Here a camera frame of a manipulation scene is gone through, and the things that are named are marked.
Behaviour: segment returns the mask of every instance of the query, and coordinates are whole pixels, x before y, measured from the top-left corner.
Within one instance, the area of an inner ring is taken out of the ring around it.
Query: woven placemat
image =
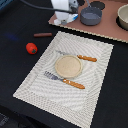
[[[13,96],[79,127],[89,128],[112,49],[111,44],[59,31]],[[61,84],[60,81],[53,82],[44,77],[43,73],[46,69],[56,73],[52,62],[61,55],[55,50],[97,58],[97,62],[82,60],[84,70],[88,73],[83,70],[82,74],[74,79],[75,82],[82,82],[85,85],[84,90]]]

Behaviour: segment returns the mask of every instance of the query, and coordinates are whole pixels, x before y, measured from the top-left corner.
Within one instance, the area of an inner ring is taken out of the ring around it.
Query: butter knife
[[[79,59],[83,59],[83,60],[88,60],[88,61],[93,61],[96,62],[97,59],[96,58],[92,58],[92,57],[87,57],[87,56],[82,56],[82,55],[75,55],[75,54],[70,54],[70,53],[65,53],[65,52],[61,52],[61,51],[57,51],[56,52],[63,54],[63,55],[74,55],[77,56]]]

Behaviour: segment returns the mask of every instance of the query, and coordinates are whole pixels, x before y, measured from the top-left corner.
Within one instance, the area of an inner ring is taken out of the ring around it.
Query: wooden handle
[[[66,84],[72,85],[76,88],[79,88],[79,89],[85,89],[85,87],[82,84],[78,84],[78,83],[75,83],[75,82],[67,80],[67,79],[63,79],[63,82]]]
[[[96,62],[97,61],[96,58],[92,58],[92,57],[87,57],[87,56],[82,56],[82,55],[77,55],[77,57],[79,59],[83,59],[83,60],[89,60],[89,61],[93,61],[93,62]]]

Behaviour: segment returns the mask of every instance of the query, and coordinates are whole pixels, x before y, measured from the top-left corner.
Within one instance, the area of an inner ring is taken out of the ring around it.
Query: red object
[[[34,43],[28,43],[26,49],[29,54],[35,54],[37,52],[37,47]]]

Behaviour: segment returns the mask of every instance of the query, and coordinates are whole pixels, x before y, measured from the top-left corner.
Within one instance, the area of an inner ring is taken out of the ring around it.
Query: cutlery
[[[44,75],[47,76],[49,79],[60,80],[60,81],[62,81],[64,83],[72,85],[72,86],[74,86],[76,88],[85,89],[85,87],[82,84],[78,84],[78,83],[75,83],[75,82],[67,80],[67,79],[61,79],[61,78],[57,77],[56,75],[51,74],[50,72],[45,71]]]
[[[65,53],[65,52],[61,52],[61,51],[57,51],[56,52],[63,54],[63,55],[74,55],[77,56],[79,59],[83,59],[83,60],[88,60],[88,61],[93,61],[96,62],[97,59],[96,58],[92,58],[92,57],[87,57],[87,56],[82,56],[82,55],[75,55],[75,54],[70,54],[70,53]]]

